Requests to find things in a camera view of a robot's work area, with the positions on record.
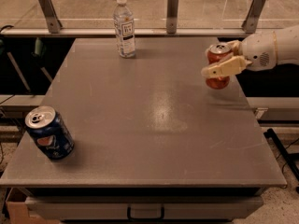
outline desk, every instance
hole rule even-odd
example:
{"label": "desk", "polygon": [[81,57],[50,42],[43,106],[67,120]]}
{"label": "desk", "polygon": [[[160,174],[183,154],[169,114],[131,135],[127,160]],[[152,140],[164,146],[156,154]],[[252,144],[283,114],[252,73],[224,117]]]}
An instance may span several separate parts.
{"label": "desk", "polygon": [[212,43],[138,38],[123,59],[115,39],[77,39],[42,102],[75,149],[50,161],[26,133],[0,185],[44,218],[247,217],[286,181],[235,77],[220,91],[201,77]]}

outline black handle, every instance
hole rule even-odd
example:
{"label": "black handle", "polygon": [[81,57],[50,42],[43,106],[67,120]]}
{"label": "black handle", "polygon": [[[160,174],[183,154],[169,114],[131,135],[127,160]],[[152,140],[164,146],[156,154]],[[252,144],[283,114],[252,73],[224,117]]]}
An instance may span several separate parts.
{"label": "black handle", "polygon": [[127,216],[128,219],[131,221],[161,221],[164,219],[164,208],[161,207],[161,214],[159,217],[155,217],[155,218],[135,218],[131,216],[131,207],[128,207],[127,209]]}

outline gray tabletop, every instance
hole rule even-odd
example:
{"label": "gray tabletop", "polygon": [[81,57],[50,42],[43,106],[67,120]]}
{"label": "gray tabletop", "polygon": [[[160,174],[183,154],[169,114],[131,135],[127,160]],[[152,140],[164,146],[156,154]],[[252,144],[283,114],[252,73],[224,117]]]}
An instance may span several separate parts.
{"label": "gray tabletop", "polygon": [[26,134],[0,184],[11,187],[272,187],[285,179],[235,79],[200,75],[212,38],[78,39],[43,105],[75,140],[50,161]]}

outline clear plastic bottle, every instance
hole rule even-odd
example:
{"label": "clear plastic bottle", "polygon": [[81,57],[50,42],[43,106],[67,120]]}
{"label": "clear plastic bottle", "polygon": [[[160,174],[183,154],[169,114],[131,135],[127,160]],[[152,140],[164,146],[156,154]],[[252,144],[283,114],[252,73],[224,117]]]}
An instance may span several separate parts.
{"label": "clear plastic bottle", "polygon": [[135,56],[135,27],[133,13],[126,6],[127,0],[117,0],[113,20],[115,35],[120,56],[129,58]]}

